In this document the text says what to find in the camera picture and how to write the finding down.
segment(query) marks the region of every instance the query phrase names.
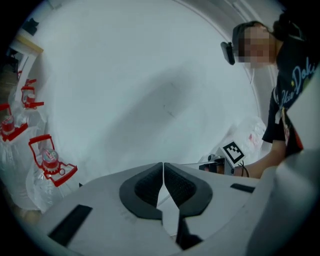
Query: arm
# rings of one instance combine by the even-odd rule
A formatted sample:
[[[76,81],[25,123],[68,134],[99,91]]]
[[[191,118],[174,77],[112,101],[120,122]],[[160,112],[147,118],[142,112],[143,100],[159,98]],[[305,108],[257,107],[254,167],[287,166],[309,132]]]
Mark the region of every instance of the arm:
[[[271,151],[259,161],[246,165],[245,167],[250,173],[251,178],[260,179],[265,169],[271,166],[278,166],[286,156],[286,143],[282,140],[274,140],[272,142]],[[237,167],[234,170],[235,176],[241,176],[242,168]]]

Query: cable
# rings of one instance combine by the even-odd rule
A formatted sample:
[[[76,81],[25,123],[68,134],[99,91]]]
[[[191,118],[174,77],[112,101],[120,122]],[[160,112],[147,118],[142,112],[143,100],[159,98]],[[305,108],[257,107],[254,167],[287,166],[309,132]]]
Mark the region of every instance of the cable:
[[[247,176],[248,178],[250,178],[250,173],[249,173],[248,169],[245,167],[244,161],[242,161],[242,163],[239,163],[238,165],[239,165],[240,167],[242,167],[241,177],[244,176],[244,170],[245,170],[246,176]]]

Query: red bottle holder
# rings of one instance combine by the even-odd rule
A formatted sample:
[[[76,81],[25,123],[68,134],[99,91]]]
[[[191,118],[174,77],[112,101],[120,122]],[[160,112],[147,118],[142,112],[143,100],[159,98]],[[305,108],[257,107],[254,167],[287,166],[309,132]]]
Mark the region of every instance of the red bottle holder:
[[[32,93],[29,93],[27,96],[25,96],[25,91],[32,91]],[[24,86],[21,88],[22,96],[21,96],[21,102],[24,105],[26,109],[36,109],[39,106],[43,106],[44,102],[35,102],[36,94],[35,94],[35,88],[32,86]]]
[[[32,144],[45,140],[51,141],[52,149],[46,148],[41,152],[42,163],[39,164]],[[47,180],[51,180],[56,187],[61,186],[63,183],[69,180],[78,170],[76,165],[70,163],[65,164],[59,161],[59,155],[55,151],[54,142],[49,134],[30,139],[29,147],[32,150],[33,158],[38,168],[43,170],[45,178]]]
[[[1,136],[4,142],[7,140],[11,142],[28,128],[28,124],[23,123],[20,127],[15,127],[15,119],[11,114],[10,105],[7,103],[0,105],[0,111],[6,109],[9,109],[10,115],[7,115],[1,122]]]

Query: black t-shirt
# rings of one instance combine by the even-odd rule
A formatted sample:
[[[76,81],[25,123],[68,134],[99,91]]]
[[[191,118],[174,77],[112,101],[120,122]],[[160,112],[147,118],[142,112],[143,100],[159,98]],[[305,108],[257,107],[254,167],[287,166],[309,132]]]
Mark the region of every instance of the black t-shirt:
[[[288,36],[276,58],[279,73],[271,94],[268,125],[262,139],[269,143],[285,141],[286,157],[303,149],[287,110],[308,86],[316,71],[319,63],[316,51],[310,43]]]

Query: person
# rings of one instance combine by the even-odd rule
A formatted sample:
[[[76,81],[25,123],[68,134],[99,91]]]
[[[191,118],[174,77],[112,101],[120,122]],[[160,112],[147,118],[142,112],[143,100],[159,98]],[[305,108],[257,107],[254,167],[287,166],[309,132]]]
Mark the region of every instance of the person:
[[[273,24],[272,32],[258,21],[237,25],[233,29],[232,49],[239,62],[248,63],[251,68],[274,65],[278,69],[262,138],[272,143],[271,150],[259,161],[245,166],[250,177],[259,179],[265,169],[278,166],[303,149],[287,110],[308,86],[320,60],[319,50],[286,12]],[[236,167],[234,175],[242,174],[242,167]]]

